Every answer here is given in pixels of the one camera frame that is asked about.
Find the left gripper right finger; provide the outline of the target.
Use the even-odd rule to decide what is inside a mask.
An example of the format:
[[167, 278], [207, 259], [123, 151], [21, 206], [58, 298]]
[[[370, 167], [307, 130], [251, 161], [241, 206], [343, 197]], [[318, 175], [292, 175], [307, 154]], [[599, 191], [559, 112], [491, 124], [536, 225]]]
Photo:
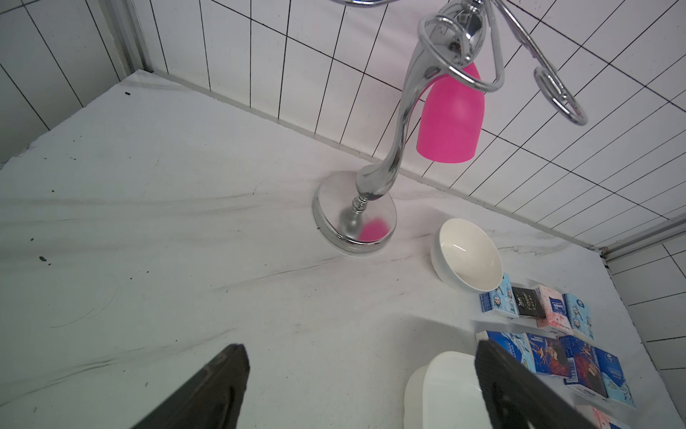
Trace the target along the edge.
[[475, 370], [494, 428], [593, 428], [493, 340], [480, 340]]

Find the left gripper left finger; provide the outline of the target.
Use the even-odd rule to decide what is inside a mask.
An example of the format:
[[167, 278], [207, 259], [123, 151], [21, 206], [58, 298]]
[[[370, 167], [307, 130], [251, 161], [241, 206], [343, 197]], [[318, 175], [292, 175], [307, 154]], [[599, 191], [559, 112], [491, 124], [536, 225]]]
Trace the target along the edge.
[[245, 346], [230, 344], [135, 427], [235, 428], [249, 373]]

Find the blue red tissue pack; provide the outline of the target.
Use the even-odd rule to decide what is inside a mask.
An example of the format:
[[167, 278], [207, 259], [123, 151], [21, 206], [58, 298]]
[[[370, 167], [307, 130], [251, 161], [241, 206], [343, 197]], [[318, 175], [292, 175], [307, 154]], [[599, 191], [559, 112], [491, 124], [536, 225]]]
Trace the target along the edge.
[[538, 334], [526, 334], [536, 375], [569, 378], [572, 374], [568, 357], [561, 342], [556, 338]]

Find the blue white tissue pack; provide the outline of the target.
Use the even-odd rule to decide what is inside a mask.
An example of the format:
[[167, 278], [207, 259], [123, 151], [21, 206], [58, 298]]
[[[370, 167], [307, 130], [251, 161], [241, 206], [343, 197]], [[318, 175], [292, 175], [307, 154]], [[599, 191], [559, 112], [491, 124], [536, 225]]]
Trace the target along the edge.
[[475, 334], [475, 339], [477, 341], [493, 340], [532, 373], [536, 373], [531, 346], [525, 334], [481, 331]]

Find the white storage box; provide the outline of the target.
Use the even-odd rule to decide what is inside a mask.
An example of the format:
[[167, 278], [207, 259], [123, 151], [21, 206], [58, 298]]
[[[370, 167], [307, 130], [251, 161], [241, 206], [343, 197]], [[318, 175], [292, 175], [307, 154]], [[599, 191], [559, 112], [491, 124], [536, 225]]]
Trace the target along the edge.
[[405, 428], [490, 428], [475, 370], [475, 357], [456, 351], [437, 355], [409, 378]]

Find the blue orange tissue pack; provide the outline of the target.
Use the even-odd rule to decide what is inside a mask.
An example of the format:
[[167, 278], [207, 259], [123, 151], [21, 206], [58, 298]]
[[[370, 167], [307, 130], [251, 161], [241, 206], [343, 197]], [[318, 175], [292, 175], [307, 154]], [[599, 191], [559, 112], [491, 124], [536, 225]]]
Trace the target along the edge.
[[574, 336], [560, 337], [559, 341], [567, 357], [571, 376], [563, 382], [571, 389], [594, 398], [607, 398], [595, 348]]

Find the pink Tempo side pack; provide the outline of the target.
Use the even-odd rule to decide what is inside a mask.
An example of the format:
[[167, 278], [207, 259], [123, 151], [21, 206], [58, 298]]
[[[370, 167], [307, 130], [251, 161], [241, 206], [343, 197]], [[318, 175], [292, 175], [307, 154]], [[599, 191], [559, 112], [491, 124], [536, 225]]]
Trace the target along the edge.
[[538, 285], [535, 291], [544, 311], [543, 318], [536, 321], [537, 327], [559, 336], [572, 335], [563, 295], [544, 285]]

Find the pink tissue pack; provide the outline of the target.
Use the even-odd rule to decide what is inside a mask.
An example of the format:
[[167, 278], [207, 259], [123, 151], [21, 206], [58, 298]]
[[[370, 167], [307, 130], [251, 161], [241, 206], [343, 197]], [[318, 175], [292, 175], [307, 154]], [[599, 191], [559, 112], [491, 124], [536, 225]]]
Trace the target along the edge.
[[575, 408], [598, 429], [631, 429], [630, 425], [590, 405], [577, 405]]

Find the small black tissue pack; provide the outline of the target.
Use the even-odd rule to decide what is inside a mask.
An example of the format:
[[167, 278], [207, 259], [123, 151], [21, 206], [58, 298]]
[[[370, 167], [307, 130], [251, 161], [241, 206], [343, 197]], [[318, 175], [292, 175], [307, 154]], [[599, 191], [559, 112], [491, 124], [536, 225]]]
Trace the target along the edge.
[[512, 287], [514, 303], [520, 317], [543, 319], [546, 317], [545, 310], [541, 305], [536, 291], [521, 287]]

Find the light blue tissue pack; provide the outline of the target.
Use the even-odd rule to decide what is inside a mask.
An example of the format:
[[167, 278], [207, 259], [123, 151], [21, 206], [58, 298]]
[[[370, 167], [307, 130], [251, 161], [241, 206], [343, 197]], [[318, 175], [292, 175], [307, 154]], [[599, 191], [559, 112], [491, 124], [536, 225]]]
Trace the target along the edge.
[[509, 319], [519, 317], [513, 287], [507, 273], [503, 274], [499, 286], [480, 295], [482, 313]]

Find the blue tissue pack bottom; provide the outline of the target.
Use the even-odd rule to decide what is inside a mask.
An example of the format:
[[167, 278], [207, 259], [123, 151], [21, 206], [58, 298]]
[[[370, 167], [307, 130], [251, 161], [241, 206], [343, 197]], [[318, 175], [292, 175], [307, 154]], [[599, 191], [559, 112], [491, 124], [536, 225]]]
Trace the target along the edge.
[[573, 336], [594, 343], [590, 307], [572, 293], [565, 293], [563, 298]]

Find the white ceramic bowl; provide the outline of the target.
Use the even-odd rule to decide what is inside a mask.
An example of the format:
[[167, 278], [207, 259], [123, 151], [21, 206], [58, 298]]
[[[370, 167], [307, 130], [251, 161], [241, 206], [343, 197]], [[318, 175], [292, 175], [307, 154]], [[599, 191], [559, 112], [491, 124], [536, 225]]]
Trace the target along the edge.
[[431, 246], [434, 271], [448, 287], [481, 294], [494, 291], [503, 279], [503, 263], [491, 238], [466, 219], [448, 219]]

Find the chrome hook stand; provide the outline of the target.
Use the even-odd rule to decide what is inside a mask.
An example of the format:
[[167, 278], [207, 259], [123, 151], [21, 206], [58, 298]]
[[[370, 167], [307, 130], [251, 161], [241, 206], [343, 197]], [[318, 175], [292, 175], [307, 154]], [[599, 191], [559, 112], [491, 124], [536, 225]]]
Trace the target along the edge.
[[397, 124], [388, 155], [358, 173], [334, 173], [314, 194], [313, 215], [323, 236], [352, 254], [380, 250], [397, 227], [397, 209], [389, 191], [406, 150], [414, 109], [432, 84], [450, 76], [482, 92], [496, 92], [505, 82], [496, 13], [501, 13], [521, 46], [539, 65], [533, 72], [541, 93], [568, 121], [588, 122], [581, 105], [546, 59], [531, 35], [503, 1], [450, 1], [418, 23], [418, 42], [398, 103]]

